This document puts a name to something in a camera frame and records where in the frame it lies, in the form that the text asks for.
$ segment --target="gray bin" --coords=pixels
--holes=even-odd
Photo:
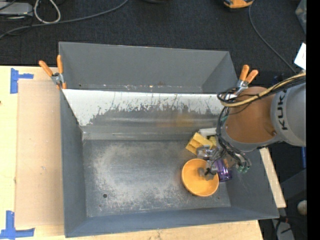
[[[188,192],[186,146],[235,86],[227,51],[60,42],[66,237],[278,218],[258,151],[209,197]]]

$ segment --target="cable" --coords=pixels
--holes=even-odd
[[[261,34],[258,32],[257,28],[255,27],[255,25],[254,25],[254,23],[253,23],[253,21],[252,21],[252,17],[251,17],[251,7],[252,7],[252,5],[254,4],[255,1],[256,1],[256,0],[252,0],[252,4],[249,6],[249,10],[248,10],[248,12],[249,12],[249,19],[250,19],[250,22],[251,22],[251,25],[252,25],[253,29],[254,29],[255,32],[258,34],[258,36],[261,38],[261,40],[262,40],[272,51],[274,51],[275,54],[278,55],[279,58],[280,58],[281,60],[283,60],[283,62],[284,62],[285,64],[287,64],[287,66],[296,74],[297,72],[293,69],[293,67],[261,36]]]
[[[252,97],[247,98],[245,100],[235,101],[234,98],[231,98],[231,99],[222,98],[222,97],[226,97],[226,95],[228,93],[227,94],[219,93],[217,95],[217,97],[221,101],[221,104],[223,106],[225,106],[225,107],[237,107],[237,106],[241,106],[241,105],[244,105],[244,104],[252,103],[255,100],[262,99],[262,98],[267,97],[269,95],[278,93],[280,91],[288,89],[289,87],[297,86],[299,84],[304,83],[305,81],[306,81],[306,73],[303,72],[303,73],[294,75],[292,77],[289,77],[288,79],[285,79],[285,80],[283,80],[283,81],[271,86],[270,88],[268,88],[268,89],[266,89],[266,90],[264,90],[264,91],[262,91],[262,92],[260,92],[258,94],[255,94]]]
[[[111,13],[111,12],[121,8],[122,6],[124,6],[128,1],[129,0],[125,0],[120,5],[112,8],[112,9],[109,9],[109,10],[106,10],[106,11],[102,11],[102,12],[99,12],[99,13],[96,13],[96,14],[93,14],[93,15],[89,15],[89,16],[86,16],[86,17],[82,17],[82,18],[75,18],[75,19],[69,19],[69,20],[46,23],[46,24],[33,24],[33,25],[28,25],[28,26],[17,27],[17,28],[11,29],[11,30],[7,31],[6,33],[0,35],[0,40],[3,37],[7,36],[7,35],[12,35],[13,32],[20,31],[20,30],[27,29],[27,28],[35,28],[35,27],[41,27],[41,26],[50,26],[50,25],[55,25],[55,24],[63,24],[63,23],[72,23],[72,22],[84,21],[84,20],[87,20],[87,19],[91,19],[91,18],[94,18],[94,17],[97,17],[97,16],[101,16],[101,15],[107,14],[107,13]]]
[[[35,4],[34,4],[34,7],[33,7],[33,11],[34,11],[34,15],[35,17],[42,23],[44,24],[48,24],[48,23],[57,23],[60,21],[61,19],[61,13],[60,13],[60,10],[58,8],[58,6],[56,5],[56,3],[53,1],[53,0],[49,0],[51,2],[51,4],[53,5],[53,7],[55,8],[56,12],[58,13],[58,16],[57,16],[57,19],[54,20],[54,21],[45,21],[43,20],[42,18],[39,17],[38,13],[37,13],[37,8],[38,8],[38,5],[39,5],[39,1],[41,0],[36,0],[35,1]]]

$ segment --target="orange clamp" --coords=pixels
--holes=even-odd
[[[241,81],[245,81],[246,77],[248,75],[248,72],[249,72],[249,66],[248,65],[243,65],[239,79]]]
[[[56,64],[58,66],[59,73],[62,74],[64,72],[64,67],[62,66],[61,55],[59,54],[56,57]]]
[[[250,84],[255,77],[258,75],[259,71],[254,69],[250,72],[250,74],[246,77],[245,82],[247,82],[248,84]]]
[[[52,70],[48,67],[47,63],[45,63],[43,60],[39,60],[39,65],[41,66],[41,68],[43,68],[43,70],[47,73],[49,77],[52,77],[54,75]]]

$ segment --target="yellow bowl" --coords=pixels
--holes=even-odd
[[[181,176],[185,188],[192,194],[199,197],[211,196],[217,191],[219,186],[219,177],[216,174],[213,179],[206,180],[198,173],[199,168],[206,170],[206,161],[195,158],[185,163],[182,168]]]

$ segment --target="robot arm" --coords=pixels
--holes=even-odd
[[[243,71],[248,73],[247,65]],[[199,152],[206,154],[212,174],[217,172],[215,161],[220,158],[233,158],[237,170],[245,173],[251,166],[247,152],[277,142],[307,145],[305,72],[268,89],[239,81],[235,88],[218,94],[224,107],[217,123],[215,150]]]

